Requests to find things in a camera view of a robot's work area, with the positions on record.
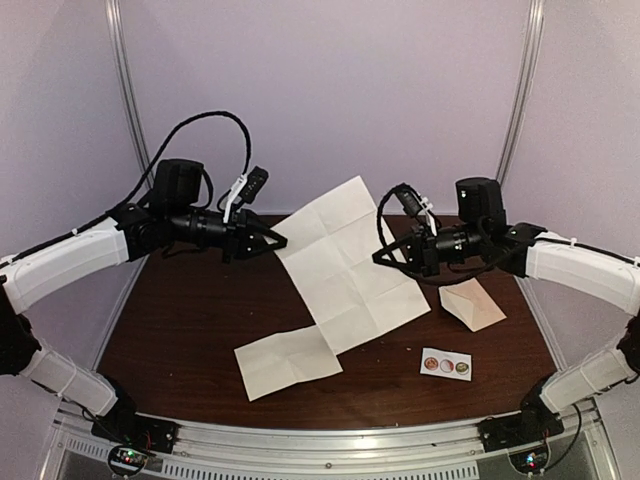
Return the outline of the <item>white letter paper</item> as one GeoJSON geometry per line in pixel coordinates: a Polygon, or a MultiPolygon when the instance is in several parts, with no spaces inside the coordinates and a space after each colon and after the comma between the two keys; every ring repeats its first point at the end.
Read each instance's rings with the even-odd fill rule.
{"type": "Polygon", "coordinates": [[[276,251],[334,354],[431,311],[418,283],[377,265],[376,205],[356,176],[277,223],[276,251]]]}

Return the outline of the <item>beige paper envelope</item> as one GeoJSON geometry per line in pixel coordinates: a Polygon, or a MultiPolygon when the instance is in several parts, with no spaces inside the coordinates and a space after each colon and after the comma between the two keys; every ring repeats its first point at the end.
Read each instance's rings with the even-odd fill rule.
{"type": "Polygon", "coordinates": [[[476,279],[438,289],[441,306],[471,332],[478,332],[506,318],[489,293],[476,279]]]}

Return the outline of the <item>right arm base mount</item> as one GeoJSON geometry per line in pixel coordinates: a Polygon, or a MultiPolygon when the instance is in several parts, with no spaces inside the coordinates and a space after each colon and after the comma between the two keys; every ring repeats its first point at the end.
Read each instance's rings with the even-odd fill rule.
{"type": "Polygon", "coordinates": [[[543,418],[527,412],[490,417],[481,421],[477,428],[485,452],[542,442],[564,432],[562,421],[556,417],[543,418]]]}

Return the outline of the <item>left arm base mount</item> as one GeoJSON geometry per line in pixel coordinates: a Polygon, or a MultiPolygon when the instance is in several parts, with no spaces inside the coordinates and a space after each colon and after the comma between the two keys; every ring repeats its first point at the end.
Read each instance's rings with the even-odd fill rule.
{"type": "Polygon", "coordinates": [[[98,417],[91,427],[91,434],[119,444],[153,453],[173,452],[178,424],[144,415],[98,417]]]}

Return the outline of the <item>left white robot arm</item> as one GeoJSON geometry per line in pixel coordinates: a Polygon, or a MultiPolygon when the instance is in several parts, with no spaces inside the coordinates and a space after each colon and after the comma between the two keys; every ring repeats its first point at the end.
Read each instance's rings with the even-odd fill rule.
{"type": "Polygon", "coordinates": [[[103,269],[141,259],[155,251],[175,256],[218,248],[225,263],[286,246],[248,209],[269,178],[254,167],[242,174],[221,211],[200,206],[201,188],[213,187],[202,163],[186,159],[160,162],[153,185],[135,203],[124,201],[99,219],[57,239],[1,261],[1,372],[23,376],[78,404],[93,422],[123,444],[144,433],[129,395],[113,380],[77,366],[39,341],[26,311],[46,296],[103,269]]]}

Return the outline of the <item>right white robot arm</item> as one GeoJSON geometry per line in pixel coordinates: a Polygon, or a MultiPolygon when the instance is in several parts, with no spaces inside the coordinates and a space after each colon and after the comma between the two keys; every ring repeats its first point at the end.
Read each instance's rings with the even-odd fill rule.
{"type": "Polygon", "coordinates": [[[623,337],[539,381],[513,419],[519,440],[530,442],[559,428],[559,413],[578,402],[639,378],[639,261],[565,239],[546,228],[510,225],[501,186],[495,179],[470,177],[455,184],[459,224],[445,227],[428,200],[401,183],[383,197],[376,215],[396,197],[415,220],[394,242],[380,241],[374,263],[396,269],[425,285],[457,286],[499,269],[519,278],[550,281],[608,302],[630,315],[623,337]]]}

